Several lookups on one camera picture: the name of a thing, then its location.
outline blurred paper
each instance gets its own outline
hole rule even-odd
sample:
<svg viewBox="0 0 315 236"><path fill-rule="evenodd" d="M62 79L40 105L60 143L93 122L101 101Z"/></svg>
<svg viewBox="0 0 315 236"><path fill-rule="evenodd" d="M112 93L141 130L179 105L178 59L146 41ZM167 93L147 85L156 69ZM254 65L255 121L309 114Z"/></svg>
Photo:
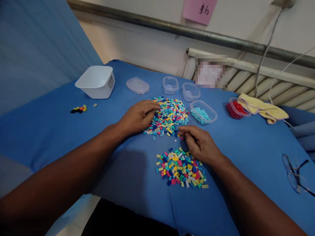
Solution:
<svg viewBox="0 0 315 236"><path fill-rule="evenodd" d="M183 17L208 25L218 0L185 0Z"/></svg>

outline hand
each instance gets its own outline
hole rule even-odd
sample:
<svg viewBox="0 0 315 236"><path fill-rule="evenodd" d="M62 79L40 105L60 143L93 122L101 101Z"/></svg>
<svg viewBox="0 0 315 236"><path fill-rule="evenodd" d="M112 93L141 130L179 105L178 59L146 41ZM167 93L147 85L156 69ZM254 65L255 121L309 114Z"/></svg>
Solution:
<svg viewBox="0 0 315 236"><path fill-rule="evenodd" d="M125 136L141 132L153 120L155 110L159 110L157 102L144 100L131 106L126 114L118 121L117 128Z"/></svg>
<svg viewBox="0 0 315 236"><path fill-rule="evenodd" d="M214 167L228 159L216 146L209 132L198 126L181 126L179 130L179 135L186 137L191 154L198 160Z"/></svg>

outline clear plastic container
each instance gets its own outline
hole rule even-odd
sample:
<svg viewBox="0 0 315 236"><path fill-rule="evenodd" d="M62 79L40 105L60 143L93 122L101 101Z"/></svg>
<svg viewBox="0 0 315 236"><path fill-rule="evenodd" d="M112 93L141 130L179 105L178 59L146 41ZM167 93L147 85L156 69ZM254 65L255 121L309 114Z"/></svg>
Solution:
<svg viewBox="0 0 315 236"><path fill-rule="evenodd" d="M147 82L137 77L127 80L126 86L137 94L145 94L150 90L150 86Z"/></svg>
<svg viewBox="0 0 315 236"><path fill-rule="evenodd" d="M193 102L200 98L200 88L193 83L183 83L183 95L186 101Z"/></svg>
<svg viewBox="0 0 315 236"><path fill-rule="evenodd" d="M241 104L239 104L239 105L243 108L244 112L246 112L247 114L241 113L241 112L239 112L236 109L236 107L233 104L233 102L239 101L239 100L241 100L241 99L239 99L239 98L230 98L229 99L229 103L226 105L227 111L229 112L230 116L232 118L235 118L235 119L238 119L238 120L242 119L243 117L249 117L249 116L252 115L250 109L248 108L247 104L245 104L245 103L244 103L245 104L245 108L242 107Z"/></svg>
<svg viewBox="0 0 315 236"><path fill-rule="evenodd" d="M174 95L179 89L178 81L176 78L171 76L166 76L163 79L164 93L167 95Z"/></svg>
<svg viewBox="0 0 315 236"><path fill-rule="evenodd" d="M194 118L203 125L206 125L208 123L213 123L218 118L218 114L211 107L209 107L204 101L196 100L190 104L190 108L191 108L191 112L194 112L200 118L202 122L196 119L195 117ZM206 120L201 114L199 114L199 112L196 110L197 108L204 110L207 113L210 120Z"/></svg>

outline white radiator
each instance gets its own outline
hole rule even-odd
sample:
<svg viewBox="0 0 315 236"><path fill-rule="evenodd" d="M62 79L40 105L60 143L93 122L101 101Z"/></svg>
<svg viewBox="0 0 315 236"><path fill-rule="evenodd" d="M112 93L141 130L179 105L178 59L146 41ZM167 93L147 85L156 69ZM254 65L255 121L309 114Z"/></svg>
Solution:
<svg viewBox="0 0 315 236"><path fill-rule="evenodd" d="M187 54L189 58L183 77L193 80L196 69L196 55L213 54L192 48L189 48ZM223 81L227 83L227 90L254 97L258 65L233 58L227 58L226 63L227 72L223 77ZM274 105L286 105L315 113L315 79L286 72L280 75L279 73L279 70L261 67L258 77L257 98L269 101L269 88L273 78L277 77L270 93Z"/></svg>

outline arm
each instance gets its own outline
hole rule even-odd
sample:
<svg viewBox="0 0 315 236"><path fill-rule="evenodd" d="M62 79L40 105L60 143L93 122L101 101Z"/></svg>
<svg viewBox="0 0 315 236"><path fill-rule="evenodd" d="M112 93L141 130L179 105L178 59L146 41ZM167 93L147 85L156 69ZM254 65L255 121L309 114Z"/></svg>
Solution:
<svg viewBox="0 0 315 236"><path fill-rule="evenodd" d="M210 134L197 126L182 126L191 154L208 164L221 179L245 235L306 235L253 182L224 156Z"/></svg>
<svg viewBox="0 0 315 236"><path fill-rule="evenodd" d="M146 128L159 108L149 100L135 104L118 123L42 168L0 199L0 224L6 234L44 235L89 189L117 145Z"/></svg>

